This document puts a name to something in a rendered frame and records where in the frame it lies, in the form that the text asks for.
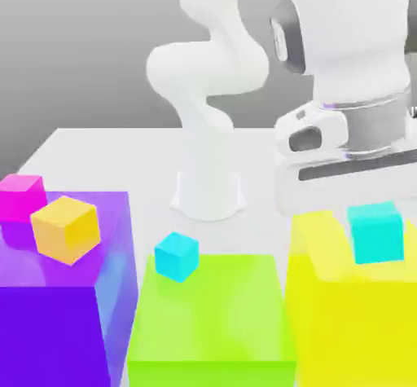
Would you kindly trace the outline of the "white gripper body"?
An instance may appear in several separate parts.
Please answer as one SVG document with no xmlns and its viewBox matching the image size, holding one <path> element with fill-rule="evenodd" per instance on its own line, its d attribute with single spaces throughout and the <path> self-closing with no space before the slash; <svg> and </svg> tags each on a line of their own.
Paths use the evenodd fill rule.
<svg viewBox="0 0 417 387">
<path fill-rule="evenodd" d="M 417 148 L 356 160 L 275 170 L 274 201 L 285 215 L 417 197 Z"/>
</svg>

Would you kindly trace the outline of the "small cyan cube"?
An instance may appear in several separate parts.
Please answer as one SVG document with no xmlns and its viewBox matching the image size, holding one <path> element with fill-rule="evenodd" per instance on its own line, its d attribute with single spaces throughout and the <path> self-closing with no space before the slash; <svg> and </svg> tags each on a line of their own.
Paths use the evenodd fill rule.
<svg viewBox="0 0 417 387">
<path fill-rule="evenodd" d="M 348 207 L 356 264 L 404 260 L 402 215 L 392 201 Z"/>
<path fill-rule="evenodd" d="M 155 247 L 156 272 L 178 283 L 184 282 L 198 267 L 199 241 L 172 232 Z"/>
</svg>

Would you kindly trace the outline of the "small orange cube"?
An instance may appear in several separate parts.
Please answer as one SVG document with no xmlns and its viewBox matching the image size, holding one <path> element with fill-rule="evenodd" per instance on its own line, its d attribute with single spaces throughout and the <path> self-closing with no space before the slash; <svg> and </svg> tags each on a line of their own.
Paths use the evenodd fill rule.
<svg viewBox="0 0 417 387">
<path fill-rule="evenodd" d="M 37 251 L 69 266 L 101 242 L 97 208 L 69 196 L 32 213 L 30 222 Z"/>
</svg>

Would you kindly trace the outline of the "small magenta cube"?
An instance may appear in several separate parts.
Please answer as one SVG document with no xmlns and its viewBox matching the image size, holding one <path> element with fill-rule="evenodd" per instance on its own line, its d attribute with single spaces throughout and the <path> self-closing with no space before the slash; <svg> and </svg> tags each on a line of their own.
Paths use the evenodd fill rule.
<svg viewBox="0 0 417 387">
<path fill-rule="evenodd" d="M 41 176 L 8 174 L 0 181 L 0 223 L 29 223 L 31 214 L 46 205 Z"/>
</svg>

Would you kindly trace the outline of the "large yellow box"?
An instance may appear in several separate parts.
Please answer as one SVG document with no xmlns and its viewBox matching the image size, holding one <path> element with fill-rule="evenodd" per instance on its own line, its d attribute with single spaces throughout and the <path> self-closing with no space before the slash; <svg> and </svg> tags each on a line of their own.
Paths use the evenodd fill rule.
<svg viewBox="0 0 417 387">
<path fill-rule="evenodd" d="M 364 265 L 333 213 L 292 218 L 296 387 L 417 387 L 417 211 L 403 213 L 404 261 Z"/>
</svg>

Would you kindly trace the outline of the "large green box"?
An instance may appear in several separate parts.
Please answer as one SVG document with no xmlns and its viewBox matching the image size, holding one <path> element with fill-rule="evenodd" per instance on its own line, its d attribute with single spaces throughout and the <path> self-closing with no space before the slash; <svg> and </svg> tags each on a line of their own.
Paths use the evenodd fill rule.
<svg viewBox="0 0 417 387">
<path fill-rule="evenodd" d="M 294 387 L 296 355 L 274 257 L 203 254 L 182 283 L 149 257 L 129 387 Z"/>
</svg>

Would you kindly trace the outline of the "large purple box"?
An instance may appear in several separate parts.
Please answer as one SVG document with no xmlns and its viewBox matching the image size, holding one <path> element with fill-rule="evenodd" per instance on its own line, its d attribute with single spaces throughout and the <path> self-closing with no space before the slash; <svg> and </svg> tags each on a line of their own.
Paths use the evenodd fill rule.
<svg viewBox="0 0 417 387">
<path fill-rule="evenodd" d="M 120 387 L 138 281 L 129 196 L 86 192 L 102 242 L 68 266 L 0 225 L 0 387 Z"/>
</svg>

